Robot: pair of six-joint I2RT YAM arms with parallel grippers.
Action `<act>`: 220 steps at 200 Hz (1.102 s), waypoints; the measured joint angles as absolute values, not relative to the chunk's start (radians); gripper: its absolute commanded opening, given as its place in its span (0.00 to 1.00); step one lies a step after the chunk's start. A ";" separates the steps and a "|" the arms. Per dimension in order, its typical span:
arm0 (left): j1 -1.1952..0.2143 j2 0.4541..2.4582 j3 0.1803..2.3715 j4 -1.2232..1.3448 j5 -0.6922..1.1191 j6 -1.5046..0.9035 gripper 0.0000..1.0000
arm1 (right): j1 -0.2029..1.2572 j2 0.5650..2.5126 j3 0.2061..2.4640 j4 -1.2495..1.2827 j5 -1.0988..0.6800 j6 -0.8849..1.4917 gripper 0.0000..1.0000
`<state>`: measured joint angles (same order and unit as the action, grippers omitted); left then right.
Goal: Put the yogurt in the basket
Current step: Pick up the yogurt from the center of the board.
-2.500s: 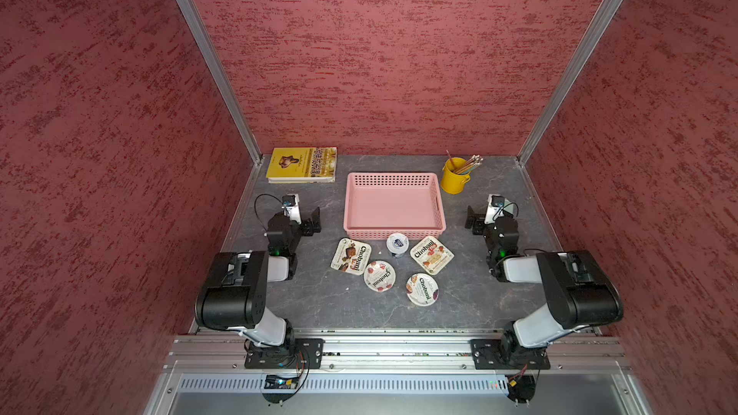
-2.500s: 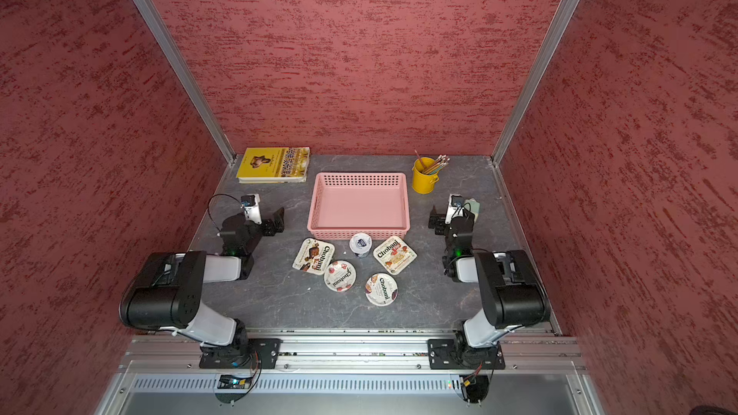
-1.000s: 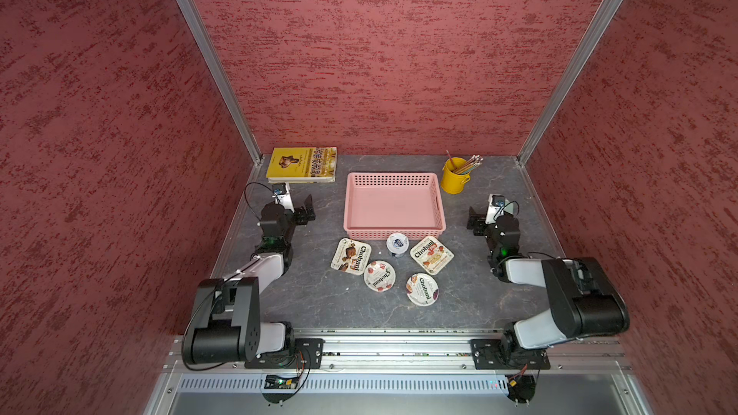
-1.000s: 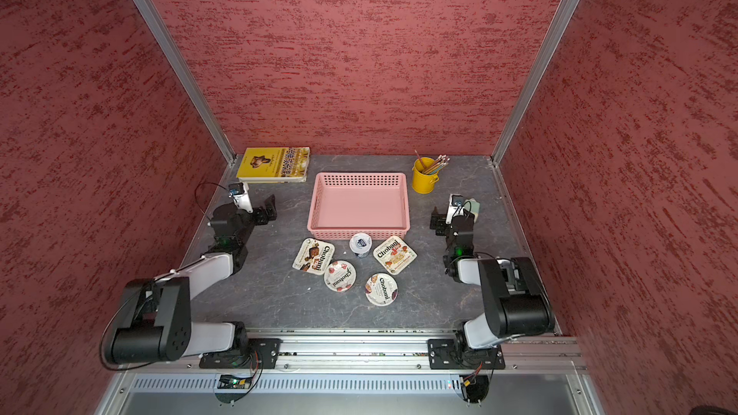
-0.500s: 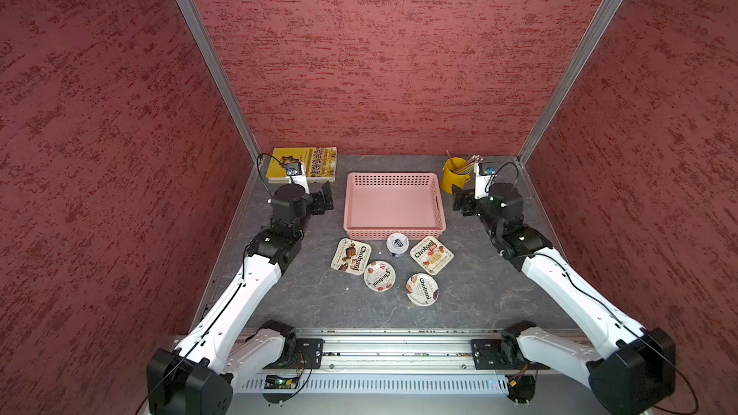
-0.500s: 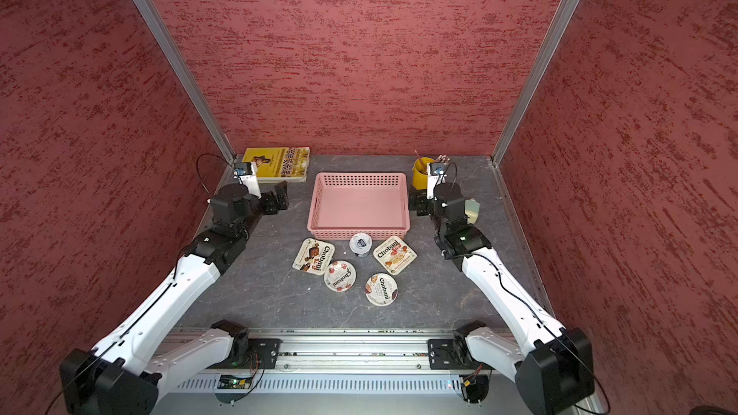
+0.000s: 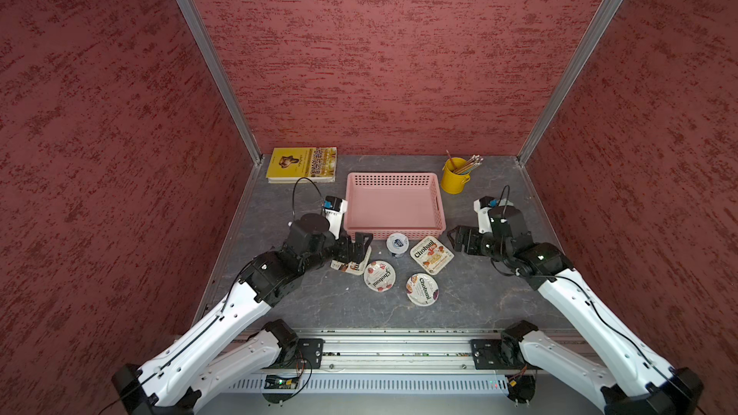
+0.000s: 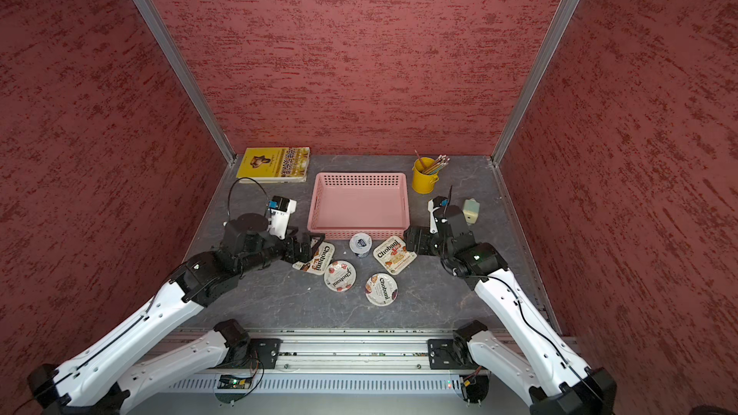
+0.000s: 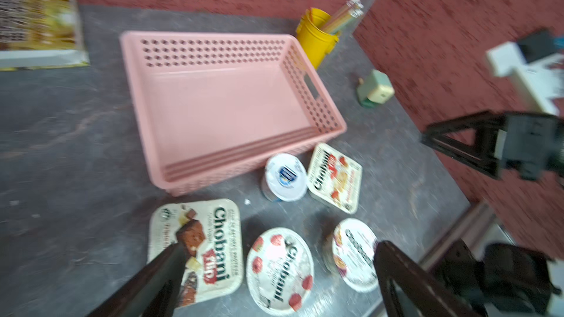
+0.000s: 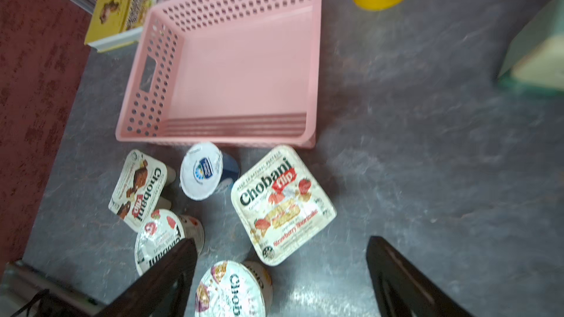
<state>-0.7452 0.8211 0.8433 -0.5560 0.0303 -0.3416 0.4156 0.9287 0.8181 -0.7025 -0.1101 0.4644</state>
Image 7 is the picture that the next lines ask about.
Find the small Dairy Farmers yogurt cup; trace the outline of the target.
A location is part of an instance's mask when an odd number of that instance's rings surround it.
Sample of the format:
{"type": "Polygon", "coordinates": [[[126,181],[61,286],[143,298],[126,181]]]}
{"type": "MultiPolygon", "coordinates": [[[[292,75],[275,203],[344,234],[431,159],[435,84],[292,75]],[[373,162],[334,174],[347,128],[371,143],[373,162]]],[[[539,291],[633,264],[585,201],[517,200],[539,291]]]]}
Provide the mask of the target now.
{"type": "Polygon", "coordinates": [[[403,257],[409,251],[409,238],[401,232],[394,232],[386,238],[386,247],[393,257],[403,257]]]}

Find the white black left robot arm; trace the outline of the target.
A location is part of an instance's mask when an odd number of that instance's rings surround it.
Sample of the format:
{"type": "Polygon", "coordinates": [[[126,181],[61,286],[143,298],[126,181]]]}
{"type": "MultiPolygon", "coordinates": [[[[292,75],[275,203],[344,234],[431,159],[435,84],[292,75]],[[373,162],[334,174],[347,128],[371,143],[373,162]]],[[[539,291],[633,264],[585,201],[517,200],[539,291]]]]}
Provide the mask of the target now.
{"type": "Polygon", "coordinates": [[[298,336],[283,320],[265,324],[246,343],[225,349],[294,291],[311,269],[366,258],[372,234],[340,232],[336,213],[308,213],[292,222],[278,250],[249,261],[224,299],[153,359],[113,375],[129,414],[195,414],[240,377],[296,361],[298,336]]]}

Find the Chobani raspberry yogurt tub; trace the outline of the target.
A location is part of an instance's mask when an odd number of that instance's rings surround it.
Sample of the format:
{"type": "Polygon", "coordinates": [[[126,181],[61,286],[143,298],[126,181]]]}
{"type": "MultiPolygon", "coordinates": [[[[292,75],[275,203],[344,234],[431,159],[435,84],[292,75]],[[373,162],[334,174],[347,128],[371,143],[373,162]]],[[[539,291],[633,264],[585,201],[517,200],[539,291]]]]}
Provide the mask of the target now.
{"type": "Polygon", "coordinates": [[[363,274],[365,285],[378,293],[390,290],[395,286],[396,279],[395,270],[387,261],[371,261],[363,274]]]}

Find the Chobani Flip chocolate yogurt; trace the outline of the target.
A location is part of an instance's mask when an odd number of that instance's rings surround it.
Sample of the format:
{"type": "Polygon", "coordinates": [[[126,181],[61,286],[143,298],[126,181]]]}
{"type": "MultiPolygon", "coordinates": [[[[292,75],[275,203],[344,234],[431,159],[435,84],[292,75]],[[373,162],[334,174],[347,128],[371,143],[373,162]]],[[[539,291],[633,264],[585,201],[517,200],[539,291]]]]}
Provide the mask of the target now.
{"type": "Polygon", "coordinates": [[[372,248],[369,247],[367,249],[367,252],[361,262],[339,262],[339,261],[332,261],[330,264],[330,267],[332,270],[336,270],[338,272],[343,272],[346,274],[351,274],[355,276],[362,276],[365,272],[365,269],[367,267],[367,264],[369,263],[372,255],[372,248]]]}

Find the Chobani Flip strawberry yogurt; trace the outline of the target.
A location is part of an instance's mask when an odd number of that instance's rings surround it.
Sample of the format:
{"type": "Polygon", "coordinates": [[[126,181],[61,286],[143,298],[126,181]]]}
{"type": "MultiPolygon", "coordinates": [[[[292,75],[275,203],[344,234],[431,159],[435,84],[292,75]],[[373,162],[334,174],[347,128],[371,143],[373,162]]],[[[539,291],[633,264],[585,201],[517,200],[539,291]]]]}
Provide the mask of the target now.
{"type": "Polygon", "coordinates": [[[455,257],[455,254],[434,236],[424,237],[409,250],[409,254],[431,276],[437,275],[455,257]]]}

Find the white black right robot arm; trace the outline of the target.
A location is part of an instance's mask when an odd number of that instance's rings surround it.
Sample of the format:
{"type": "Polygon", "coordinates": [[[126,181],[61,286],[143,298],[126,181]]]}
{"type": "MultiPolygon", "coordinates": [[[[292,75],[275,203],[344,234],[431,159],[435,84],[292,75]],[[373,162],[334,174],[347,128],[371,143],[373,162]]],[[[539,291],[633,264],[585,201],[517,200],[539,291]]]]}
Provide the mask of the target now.
{"type": "Polygon", "coordinates": [[[474,347],[478,357],[497,355],[518,370],[509,379],[509,399],[528,402],[531,370],[565,383],[605,414],[694,414],[705,386],[692,370],[674,367],[630,330],[586,283],[557,246],[536,242],[525,217],[507,200],[476,201],[478,224],[448,232],[452,248],[487,257],[502,275],[523,280],[553,305],[599,357],[594,362],[558,344],[529,321],[503,330],[492,348],[474,347]]]}

